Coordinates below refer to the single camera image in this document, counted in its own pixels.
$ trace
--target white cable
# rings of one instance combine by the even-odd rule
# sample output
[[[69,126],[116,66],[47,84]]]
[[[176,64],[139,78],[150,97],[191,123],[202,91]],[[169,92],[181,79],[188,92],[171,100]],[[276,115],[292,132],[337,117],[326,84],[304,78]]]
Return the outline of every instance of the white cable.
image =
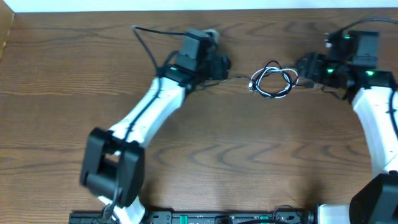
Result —
[[[262,72],[260,78],[258,78],[256,81],[254,81],[254,77],[255,77],[259,72]],[[256,86],[256,90],[257,90],[258,92],[260,92],[261,94],[263,94],[263,95],[265,95],[265,96],[272,97],[271,94],[266,93],[266,92],[262,91],[262,90],[259,88],[259,87],[260,87],[260,84],[261,84],[262,78],[263,78],[264,75],[266,75],[268,72],[272,72],[272,73],[281,73],[281,74],[284,76],[285,80],[289,80],[289,77],[285,74],[286,72],[293,72],[293,73],[295,74],[295,76],[296,76],[296,81],[295,81],[295,83],[290,84],[289,82],[287,82],[287,86],[286,86],[283,90],[279,91],[277,94],[282,93],[282,92],[288,90],[288,89],[290,88],[290,86],[292,86],[292,88],[295,87],[295,86],[297,85],[297,83],[299,82],[299,75],[298,75],[298,73],[297,73],[294,69],[292,69],[292,68],[282,68],[282,69],[280,69],[280,68],[278,68],[278,67],[271,67],[271,66],[269,66],[269,67],[262,68],[262,69],[260,69],[260,70],[258,70],[258,71],[256,71],[256,72],[254,72],[254,74],[252,75],[252,77],[251,77],[251,79],[250,79],[249,89],[251,89],[252,86],[253,86],[253,84],[254,84],[254,86]],[[283,95],[283,96],[275,96],[274,98],[282,98],[282,97],[285,97],[287,94],[288,94],[288,93],[286,93],[286,94]]]

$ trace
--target table surface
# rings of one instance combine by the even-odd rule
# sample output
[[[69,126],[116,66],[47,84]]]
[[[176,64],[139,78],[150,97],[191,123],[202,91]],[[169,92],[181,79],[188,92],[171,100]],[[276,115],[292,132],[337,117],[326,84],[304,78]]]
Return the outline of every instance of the table surface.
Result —
[[[66,223],[102,204],[78,182],[88,133],[109,128],[147,91],[154,69],[131,32],[214,28],[231,75],[324,52],[324,33],[396,9],[18,14],[0,63],[0,223]],[[379,67],[398,73],[398,27],[380,30]],[[142,33],[158,60],[176,37]],[[371,179],[351,106],[297,87],[283,99],[231,80],[191,94],[146,150],[142,203],[175,210],[272,210],[343,203]],[[281,77],[264,80],[276,91]]]

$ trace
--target green led light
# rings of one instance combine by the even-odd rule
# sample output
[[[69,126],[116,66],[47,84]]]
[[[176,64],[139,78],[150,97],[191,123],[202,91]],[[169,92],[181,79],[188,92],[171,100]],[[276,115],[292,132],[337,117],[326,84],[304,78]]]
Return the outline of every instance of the green led light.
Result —
[[[368,74],[369,76],[374,75],[374,71],[366,71],[366,74]]]
[[[188,224],[188,215],[180,216],[180,224]]]
[[[262,215],[262,216],[260,216],[260,219],[268,219],[268,216]]]

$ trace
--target black bracket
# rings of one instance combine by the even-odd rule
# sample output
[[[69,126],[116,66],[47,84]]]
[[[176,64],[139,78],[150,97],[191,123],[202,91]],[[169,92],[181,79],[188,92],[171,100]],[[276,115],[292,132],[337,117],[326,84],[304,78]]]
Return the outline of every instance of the black bracket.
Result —
[[[296,62],[300,76],[332,88],[343,88],[350,103],[360,88],[391,87],[392,73],[378,70],[378,32],[351,30],[329,36],[328,55],[311,52]]]
[[[114,138],[112,133],[95,128],[88,136],[80,184],[94,195],[113,198],[118,182],[116,205],[127,207],[133,203],[144,182],[144,149],[135,141],[125,142],[124,156],[114,162],[106,156],[119,150],[122,140]]]
[[[379,174],[349,204],[351,223],[398,222],[398,172]]]
[[[231,61],[226,54],[217,54],[217,38],[215,30],[187,30],[175,63],[164,76],[185,87],[187,93],[206,80],[227,79]]]

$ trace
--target black cable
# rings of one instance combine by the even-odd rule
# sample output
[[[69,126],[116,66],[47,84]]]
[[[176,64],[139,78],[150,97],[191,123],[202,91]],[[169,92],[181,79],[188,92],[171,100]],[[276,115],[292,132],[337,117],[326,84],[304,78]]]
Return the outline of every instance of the black cable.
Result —
[[[173,51],[169,54],[169,56],[167,57],[167,59],[165,60],[162,69],[165,69],[166,66],[169,64],[169,62],[173,59],[174,56],[176,56],[178,54],[178,51]],[[127,139],[132,131],[132,128],[134,127],[135,123],[138,121],[138,119],[145,113],[145,111],[151,106],[151,104],[153,104],[153,102],[156,100],[156,98],[159,97],[159,93],[162,89],[162,74],[158,74],[160,75],[160,77],[157,79],[158,80],[158,87],[157,87],[157,91],[154,95],[154,97],[150,100],[150,102],[148,102],[145,107],[137,114],[137,116],[130,122],[128,130],[126,132],[126,134],[124,135],[124,138],[122,140],[122,146],[121,146],[121,153],[120,153],[120,160],[123,160],[124,158],[124,152],[126,144],[127,144]],[[113,195],[113,202],[111,204],[110,212],[113,213],[114,207],[116,206],[116,202],[118,200],[119,197],[119,186],[120,186],[120,170],[118,169],[118,172],[116,173],[116,190],[114,191],[114,195]]]
[[[184,35],[184,36],[188,36],[188,37],[190,36],[190,34],[189,34],[189,33],[186,33],[186,32],[166,32],[166,31],[159,31],[159,30],[147,29],[147,28],[143,28],[143,27],[139,27],[139,26],[132,26],[131,29],[132,29],[134,35],[136,35],[138,41],[139,41],[139,42],[141,43],[141,45],[145,48],[145,51],[146,51],[147,54],[149,55],[150,60],[151,60],[152,63],[154,64],[154,67],[155,67],[155,68],[158,68],[157,63],[156,63],[156,60],[155,60],[155,57],[153,56],[152,52],[150,52],[148,46],[147,46],[147,45],[144,43],[144,41],[141,39],[140,35],[139,35],[138,32],[137,32],[138,29],[139,29],[139,30],[146,31],[146,32],[153,32],[153,33],[155,33],[155,34],[164,34],[164,35]],[[217,49],[218,49],[218,44],[214,41],[214,39],[209,38],[208,40],[213,44],[213,46],[216,48],[216,51],[217,51]]]
[[[353,26],[356,26],[356,25],[364,23],[364,22],[390,22],[390,23],[393,23],[393,24],[398,24],[397,20],[393,20],[393,19],[389,19],[389,18],[372,17],[372,18],[361,19],[361,20],[358,20],[356,22],[353,22],[352,24],[341,28],[337,32],[343,32],[346,29],[349,29],[349,28],[351,28]]]
[[[296,215],[299,217],[299,219],[300,219],[300,221],[301,221],[302,216],[301,216],[301,215],[296,211],[296,209],[295,209],[293,206],[291,206],[291,205],[279,205],[279,206],[274,210],[274,212],[272,212],[272,218],[273,218],[273,219],[276,220],[276,213],[278,212],[278,210],[279,210],[280,208],[283,208],[283,207],[288,207],[288,208],[293,209],[294,212],[296,213]]]
[[[203,82],[203,83],[202,83],[202,88],[197,89],[197,90],[195,90],[195,91],[206,90],[208,87],[217,86],[217,85],[220,85],[220,84],[222,84],[222,83],[228,82],[229,80],[232,80],[232,79],[235,79],[235,78],[243,78],[243,79],[245,79],[245,80],[247,80],[247,81],[250,81],[250,78],[249,78],[249,77],[232,76],[232,77],[228,77],[227,79],[222,80],[222,81],[220,81],[220,82],[211,83],[211,84],[208,84],[208,85],[206,85],[206,82]]]
[[[115,220],[113,221],[113,224],[120,224],[120,219],[115,213],[113,213],[113,217],[115,218]],[[90,222],[90,224],[105,224],[105,223],[109,223],[109,221],[106,220],[104,222],[102,215],[98,216],[97,218],[93,218]]]
[[[263,73],[263,71],[265,71],[269,65],[271,63],[276,63],[277,67],[279,68],[278,70],[268,70],[264,75],[260,75]],[[282,71],[283,69],[286,68],[282,68],[282,66],[279,64],[278,61],[276,60],[272,60],[270,62],[268,62],[264,68],[262,69],[261,72],[259,72],[259,74],[257,74],[257,76],[253,79],[250,79],[250,83],[252,85],[252,90],[257,91],[261,96],[266,97],[266,98],[280,98],[280,97],[284,97],[287,94],[290,93],[290,91],[292,90],[292,88],[296,85],[297,81],[299,80],[298,76],[295,80],[292,80],[292,77],[290,76],[290,74],[286,71]],[[259,83],[260,81],[268,76],[274,75],[274,74],[281,74],[282,78],[287,82],[287,88],[285,88],[284,90],[278,92],[278,93],[269,93],[264,91],[260,86]]]
[[[222,217],[222,218],[220,218],[218,220],[217,224],[221,224],[221,222],[224,221],[224,220],[228,220],[227,224],[232,224],[233,223],[231,217]]]
[[[394,113],[396,112],[396,110],[392,107],[396,89],[395,88],[391,88],[391,90],[392,91],[391,91],[391,94],[390,94],[390,97],[389,97],[389,102],[388,102],[388,110],[389,110],[389,114],[390,114],[392,128],[394,128],[394,132],[396,133],[396,136],[398,138],[397,121],[396,121],[396,118],[394,116]]]
[[[329,94],[331,94],[331,95],[334,96],[337,100],[341,100],[341,98],[338,96],[338,94],[337,94],[336,92],[334,92],[334,91],[327,91],[327,90],[326,90],[326,85],[323,85],[323,86],[321,87],[321,91],[324,92],[324,93],[329,93]]]

